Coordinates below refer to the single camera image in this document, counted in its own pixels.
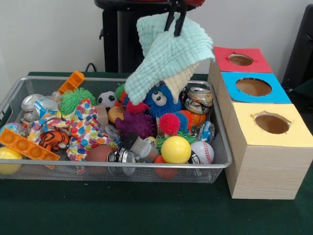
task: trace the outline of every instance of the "tiger plush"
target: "tiger plush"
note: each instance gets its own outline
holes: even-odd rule
[[[64,131],[48,131],[44,133],[40,143],[40,145],[48,151],[57,151],[60,148],[66,148],[68,144],[69,136]]]

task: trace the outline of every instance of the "metal basket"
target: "metal basket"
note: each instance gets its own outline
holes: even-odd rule
[[[66,77],[28,76],[18,80],[0,105],[0,112],[6,113],[7,116],[9,114],[6,123],[20,122],[23,116],[21,103],[25,97],[30,94],[51,95],[60,88],[66,79]],[[118,84],[125,81],[125,79],[86,78],[81,87],[88,89],[95,97],[98,97],[103,92],[115,91]],[[191,81],[189,84],[204,88],[209,86],[207,82],[202,81]],[[0,174],[0,179],[213,183],[223,168],[231,164],[232,154],[219,105],[213,88],[211,89],[214,96],[214,111],[211,114],[211,121],[216,127],[216,137],[211,144],[215,151],[213,164],[73,162],[68,160],[65,151],[60,151],[61,158],[57,162],[1,159],[0,164],[21,164],[22,167],[11,175]],[[45,165],[54,165],[55,167],[49,169]],[[78,174],[78,168],[83,168],[84,173]],[[177,171],[177,174],[167,179],[164,176],[160,177],[162,175],[160,171],[167,173]]]

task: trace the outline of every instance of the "box stack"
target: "box stack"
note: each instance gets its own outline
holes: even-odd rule
[[[209,82],[233,153],[232,198],[294,199],[313,160],[313,137],[259,49],[214,48]]]

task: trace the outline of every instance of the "googly eye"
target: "googly eye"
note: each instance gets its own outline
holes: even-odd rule
[[[167,102],[166,96],[164,96],[162,92],[158,92],[158,91],[153,92],[152,100],[157,106],[163,106]]]

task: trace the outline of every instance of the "black clip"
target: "black clip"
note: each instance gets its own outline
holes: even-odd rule
[[[164,31],[168,31],[168,29],[170,28],[171,23],[173,22],[173,20],[175,18],[174,13],[176,12],[178,3],[179,3],[180,16],[176,20],[176,23],[175,23],[174,37],[180,36],[181,29],[182,29],[182,26],[184,24],[186,12],[187,12],[187,5],[186,5],[185,0],[174,0],[173,1],[171,8],[170,8],[170,11],[168,13],[168,17],[167,17],[165,28],[164,28]]]

